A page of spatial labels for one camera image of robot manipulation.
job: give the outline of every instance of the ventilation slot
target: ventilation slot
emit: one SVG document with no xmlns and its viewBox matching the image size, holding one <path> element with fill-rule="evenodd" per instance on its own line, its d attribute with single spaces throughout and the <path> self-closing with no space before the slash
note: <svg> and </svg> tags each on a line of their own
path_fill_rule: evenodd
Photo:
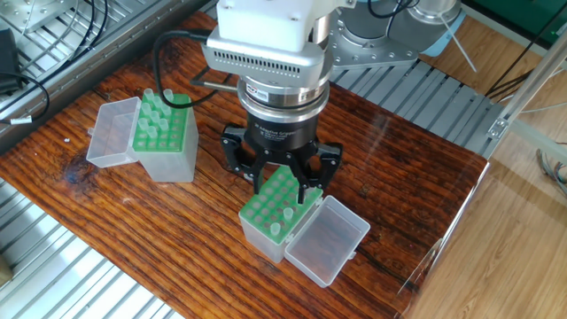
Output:
<svg viewBox="0 0 567 319">
<path fill-rule="evenodd" d="M 230 62 L 246 63 L 249 65 L 263 66 L 270 69 L 281 70 L 289 73 L 299 74 L 300 69 L 295 66 L 287 66 L 279 63 L 267 62 L 257 58 L 247 58 L 244 56 L 234 55 L 225 52 L 214 51 L 214 56 L 222 58 Z"/>
</svg>

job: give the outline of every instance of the open box lid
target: open box lid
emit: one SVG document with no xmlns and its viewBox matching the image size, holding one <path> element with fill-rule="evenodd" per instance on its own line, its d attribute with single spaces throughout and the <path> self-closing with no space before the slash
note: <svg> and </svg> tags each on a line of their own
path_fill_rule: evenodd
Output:
<svg viewBox="0 0 567 319">
<path fill-rule="evenodd" d="M 140 104 L 139 97 L 132 97 L 100 106 L 95 128 L 89 128 L 89 162 L 104 168 L 138 161 L 132 142 Z"/>
<path fill-rule="evenodd" d="M 305 225 L 292 234 L 285 259 L 321 287 L 330 285 L 370 225 L 332 196 L 328 196 Z"/>
</svg>

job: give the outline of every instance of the wooden floor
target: wooden floor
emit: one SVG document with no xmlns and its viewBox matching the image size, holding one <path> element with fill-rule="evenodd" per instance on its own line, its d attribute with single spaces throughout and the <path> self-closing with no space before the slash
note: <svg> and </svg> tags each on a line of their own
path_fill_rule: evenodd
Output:
<svg viewBox="0 0 567 319">
<path fill-rule="evenodd" d="M 480 93 L 523 49 L 470 18 L 457 37 L 477 74 L 453 43 L 440 57 L 425 60 Z M 539 61 L 528 54 L 508 79 Z M 567 101 L 566 84 L 567 72 L 557 75 L 528 109 Z M 567 141 L 567 107 L 519 119 Z M 567 199 L 540 172 L 535 150 L 513 133 L 501 142 L 408 318 L 567 318 Z"/>
</svg>

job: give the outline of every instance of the wooden table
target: wooden table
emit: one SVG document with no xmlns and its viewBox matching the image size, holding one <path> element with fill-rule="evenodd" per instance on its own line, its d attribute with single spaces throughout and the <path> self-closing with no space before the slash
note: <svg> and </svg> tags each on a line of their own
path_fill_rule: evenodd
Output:
<svg viewBox="0 0 567 319">
<path fill-rule="evenodd" d="M 199 13 L 183 27 L 213 28 L 214 21 Z M 207 93 L 189 85 L 205 66 L 199 44 L 172 41 L 164 52 L 166 88 L 194 98 Z M 98 107 L 141 97 L 148 87 L 154 88 L 150 54 L 5 154 L 0 176 L 187 317 L 394 317 L 411 300 L 412 290 L 400 288 L 446 234 L 487 165 L 331 86 L 318 136 L 342 143 L 345 152 L 326 194 L 371 229 L 355 258 L 322 289 L 245 240 L 237 213 L 252 186 L 228 170 L 219 142 L 226 123 L 245 124 L 235 95 L 221 93 L 195 108 L 200 136 L 193 183 L 154 183 L 140 164 L 99 169 L 85 160 Z"/>
</svg>

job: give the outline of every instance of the metal bracket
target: metal bracket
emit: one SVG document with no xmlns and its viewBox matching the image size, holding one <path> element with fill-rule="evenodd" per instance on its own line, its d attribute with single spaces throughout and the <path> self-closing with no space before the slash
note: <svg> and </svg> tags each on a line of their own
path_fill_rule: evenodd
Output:
<svg viewBox="0 0 567 319">
<path fill-rule="evenodd" d="M 71 9 L 75 3 L 73 0 L 35 0 L 35 3 L 25 0 L 4 0 L 0 3 L 0 17 L 20 32 L 25 28 L 28 33 L 36 31 L 61 13 Z"/>
<path fill-rule="evenodd" d="M 506 130 L 508 129 L 509 125 L 510 123 L 507 120 L 504 120 L 503 118 L 498 118 L 498 120 L 494 122 L 494 124 L 490 127 L 490 129 L 486 133 L 486 137 L 495 140 L 500 140 L 504 136 L 504 133 L 506 133 Z"/>
<path fill-rule="evenodd" d="M 417 51 L 388 37 L 363 39 L 352 34 L 336 13 L 331 16 L 329 33 L 333 67 L 337 70 L 403 66 L 417 60 Z"/>
</svg>

